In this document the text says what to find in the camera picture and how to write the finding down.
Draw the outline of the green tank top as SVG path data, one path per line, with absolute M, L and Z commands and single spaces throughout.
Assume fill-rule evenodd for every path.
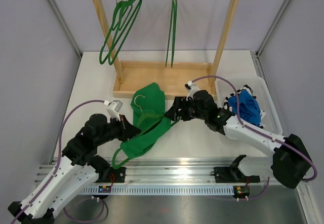
M 133 125 L 141 132 L 120 144 L 120 149 L 129 160 L 150 151 L 171 128 L 171 120 L 164 117 L 166 112 L 165 93 L 157 83 L 151 83 L 135 92 L 131 107 L 133 109 Z

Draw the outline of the green hanger of striped top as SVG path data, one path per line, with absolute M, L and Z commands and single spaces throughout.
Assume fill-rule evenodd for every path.
M 140 11 L 142 0 L 115 0 L 112 24 L 100 50 L 99 63 L 113 65 L 132 29 Z

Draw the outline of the green hanger of blue top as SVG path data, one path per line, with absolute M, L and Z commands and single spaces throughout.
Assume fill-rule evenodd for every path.
M 128 37 L 139 11 L 143 0 L 126 0 L 119 1 L 113 11 L 112 27 L 108 34 L 114 32 L 112 45 L 106 56 L 108 64 L 113 65 L 117 56 Z

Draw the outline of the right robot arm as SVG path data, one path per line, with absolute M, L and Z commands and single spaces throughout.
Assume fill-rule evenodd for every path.
M 273 176 L 282 185 L 294 189 L 305 175 L 317 170 L 300 137 L 277 135 L 243 121 L 235 113 L 218 107 L 206 90 L 198 90 L 188 96 L 175 97 L 165 117 L 172 120 L 190 121 L 200 119 L 209 129 L 229 139 L 243 141 L 261 151 L 269 158 L 267 176 Z

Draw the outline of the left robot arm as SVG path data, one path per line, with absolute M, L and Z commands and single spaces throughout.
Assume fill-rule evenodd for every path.
M 110 164 L 97 154 L 97 148 L 115 139 L 127 141 L 140 133 L 124 115 L 111 119 L 103 114 L 91 115 L 39 186 L 26 199 L 9 205 L 13 220 L 53 223 L 55 215 L 82 189 L 111 177 Z

